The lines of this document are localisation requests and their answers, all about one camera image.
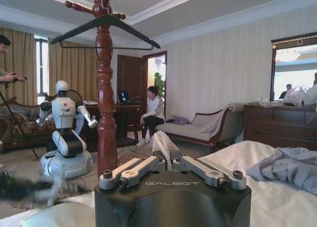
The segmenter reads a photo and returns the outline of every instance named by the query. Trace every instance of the tripod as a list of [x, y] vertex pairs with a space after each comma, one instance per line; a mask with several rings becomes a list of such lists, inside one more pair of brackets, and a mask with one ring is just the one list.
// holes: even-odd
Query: tripod
[[[4, 102], [4, 104], [5, 104], [5, 106], [8, 108], [8, 110], [9, 110], [9, 112], [10, 112], [10, 114], [11, 114], [11, 116], [12, 116], [12, 118], [13, 118], [14, 124], [16, 124], [16, 125], [19, 127], [19, 130], [21, 131], [23, 137], [25, 138], [26, 142], [28, 143], [28, 146], [31, 147], [30, 140], [29, 140], [28, 137], [25, 135], [23, 129], [21, 128], [21, 126], [20, 126], [20, 124], [19, 124], [17, 118], [16, 118], [15, 115], [13, 114], [13, 112], [12, 112], [10, 106], [9, 106], [8, 103], [6, 102], [6, 100], [5, 100], [5, 98], [4, 98], [4, 96], [3, 96], [3, 94], [2, 94], [1, 91], [0, 91], [0, 96], [1, 96], [1, 98], [2, 98], [2, 100], [3, 100], [3, 102]], [[33, 151], [35, 157], [36, 157], [37, 159], [39, 159], [39, 156], [36, 154], [36, 152], [35, 152], [35, 150], [34, 150], [33, 148], [32, 148], [32, 151]]]

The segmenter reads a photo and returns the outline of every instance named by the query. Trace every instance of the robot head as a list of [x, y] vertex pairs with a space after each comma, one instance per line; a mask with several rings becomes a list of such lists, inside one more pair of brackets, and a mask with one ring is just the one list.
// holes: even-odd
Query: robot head
[[68, 91], [68, 85], [67, 82], [65, 81], [58, 81], [56, 83], [56, 93], [59, 97], [66, 97], [67, 96], [67, 91]]

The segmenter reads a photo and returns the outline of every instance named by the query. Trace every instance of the black pants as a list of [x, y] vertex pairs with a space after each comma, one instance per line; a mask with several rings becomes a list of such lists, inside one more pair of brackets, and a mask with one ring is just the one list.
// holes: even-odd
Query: black pants
[[164, 124], [164, 120], [162, 118], [155, 117], [154, 115], [148, 116], [144, 118], [144, 125], [142, 125], [142, 138], [145, 139], [147, 136], [147, 129], [150, 130], [150, 136], [154, 135], [155, 127], [159, 124]]

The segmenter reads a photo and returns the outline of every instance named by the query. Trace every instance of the woman sitting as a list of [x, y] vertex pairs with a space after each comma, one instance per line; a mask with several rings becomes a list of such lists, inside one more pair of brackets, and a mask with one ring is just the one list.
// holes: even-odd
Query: woman sitting
[[146, 143], [145, 137], [147, 129], [150, 131], [150, 141], [153, 141], [155, 127], [159, 124], [164, 124], [164, 102], [158, 96], [158, 89], [154, 86], [148, 88], [148, 112], [141, 116], [140, 124], [142, 125], [142, 139], [137, 143], [137, 146], [142, 146]]

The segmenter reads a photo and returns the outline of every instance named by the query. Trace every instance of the person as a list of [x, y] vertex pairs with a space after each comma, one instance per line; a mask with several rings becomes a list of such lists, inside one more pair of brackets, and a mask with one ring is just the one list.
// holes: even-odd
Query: person
[[[0, 56], [3, 56], [8, 52], [8, 47], [11, 45], [11, 41], [4, 35], [0, 35]], [[23, 76], [14, 75], [14, 72], [7, 72], [0, 68], [0, 82], [13, 82], [14, 78], [17, 78], [20, 82], [24, 82]]]
[[315, 72], [315, 80], [313, 85], [316, 85], [316, 84], [317, 84], [317, 72]]
[[150, 132], [150, 141], [153, 141], [155, 127], [165, 123], [164, 118], [164, 102], [158, 96], [158, 89], [155, 86], [148, 88], [148, 112], [141, 116], [140, 124], [142, 125], [142, 139], [137, 143], [137, 146], [142, 146], [146, 143], [147, 129]]
[[281, 95], [279, 96], [279, 99], [284, 99], [286, 93], [287, 93], [289, 90], [292, 89], [292, 84], [287, 84], [287, 85], [286, 85], [286, 89], [287, 89], [287, 91], [282, 92]]

